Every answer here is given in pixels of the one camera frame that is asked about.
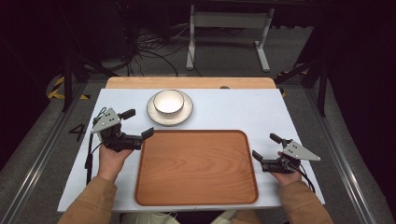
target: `white surface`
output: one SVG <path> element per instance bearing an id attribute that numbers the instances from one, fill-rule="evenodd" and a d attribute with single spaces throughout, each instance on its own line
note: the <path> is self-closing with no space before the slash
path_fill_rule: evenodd
<path id="1" fill-rule="evenodd" d="M 291 121 L 289 112 L 279 90 L 181 90 L 187 93 L 194 103 L 191 116 L 174 127 L 163 127 L 151 120 L 146 112 L 150 97 L 162 90 L 110 90 L 100 92 L 91 120 L 104 107 L 113 107 L 117 113 L 135 109 L 136 115 L 121 122 L 121 130 L 127 134 L 141 134 L 150 127 L 157 130 L 241 130 L 247 134 L 251 150 L 256 150 L 265 159 L 276 159 L 276 153 L 282 146 L 269 138 L 270 133 L 280 137 L 294 139 L 301 143 Z M 89 132 L 86 133 L 75 164 L 67 180 L 58 211 L 64 212 L 84 190 Z M 92 145 L 99 144 L 97 136 Z M 278 184 L 274 177 L 263 173 L 260 163 L 253 159 L 254 171 L 259 188 L 259 199 L 253 204 L 206 205 L 206 206 L 140 206 L 134 201 L 134 188 L 138 172 L 140 151 L 127 159 L 116 181 L 118 191 L 113 211 L 182 211 L 182 210 L 219 210 L 270 208 L 280 206 L 277 194 Z M 318 182 L 308 161 L 302 162 L 309 178 L 313 182 L 319 199 L 324 203 Z M 98 169 L 98 153 L 93 155 L 92 176 Z"/>

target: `saucer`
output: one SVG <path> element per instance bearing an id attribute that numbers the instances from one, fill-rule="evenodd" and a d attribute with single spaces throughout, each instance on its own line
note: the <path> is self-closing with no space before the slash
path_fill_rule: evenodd
<path id="1" fill-rule="evenodd" d="M 182 103 L 182 106 L 179 110 L 176 110 L 173 113 L 169 113 L 170 111 L 163 111 L 163 112 L 160 111 L 157 108 L 158 104 L 157 107 L 154 104 L 156 96 L 160 93 L 163 93 L 163 91 L 160 91 L 155 95 L 153 95 L 148 100 L 148 116 L 152 120 L 163 126 L 174 126 L 186 120 L 192 112 L 192 108 L 193 108 L 192 100 L 190 96 L 188 96 L 183 91 L 176 91 L 176 92 L 180 93 L 184 99 L 184 102 Z"/>

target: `white plate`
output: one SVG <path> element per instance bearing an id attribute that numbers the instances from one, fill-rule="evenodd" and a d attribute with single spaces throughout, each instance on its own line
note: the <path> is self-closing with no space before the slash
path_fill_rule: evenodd
<path id="1" fill-rule="evenodd" d="M 183 91 L 178 92 L 180 92 L 184 98 L 184 104 L 181 110 L 177 111 L 176 113 L 170 114 L 164 114 L 159 112 L 154 105 L 154 99 L 159 93 L 158 92 L 148 100 L 148 116 L 152 120 L 163 126 L 174 126 L 186 120 L 190 116 L 193 109 L 192 100 L 190 96 Z"/>

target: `wooden tray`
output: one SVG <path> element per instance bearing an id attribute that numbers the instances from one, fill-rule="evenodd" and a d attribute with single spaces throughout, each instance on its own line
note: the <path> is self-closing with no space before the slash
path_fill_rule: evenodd
<path id="1" fill-rule="evenodd" d="M 241 131 L 155 131 L 142 148 L 135 200 L 144 206 L 248 204 L 258 199 Z"/>

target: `sleeve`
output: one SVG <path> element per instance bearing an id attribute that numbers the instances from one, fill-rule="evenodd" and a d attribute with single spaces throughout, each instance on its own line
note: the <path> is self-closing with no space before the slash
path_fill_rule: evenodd
<path id="1" fill-rule="evenodd" d="M 58 223 L 110 223 L 116 191 L 114 183 L 94 177 L 66 209 Z"/>
<path id="2" fill-rule="evenodd" d="M 290 223 L 332 223 L 329 213 L 305 182 L 284 186 L 279 193 Z"/>

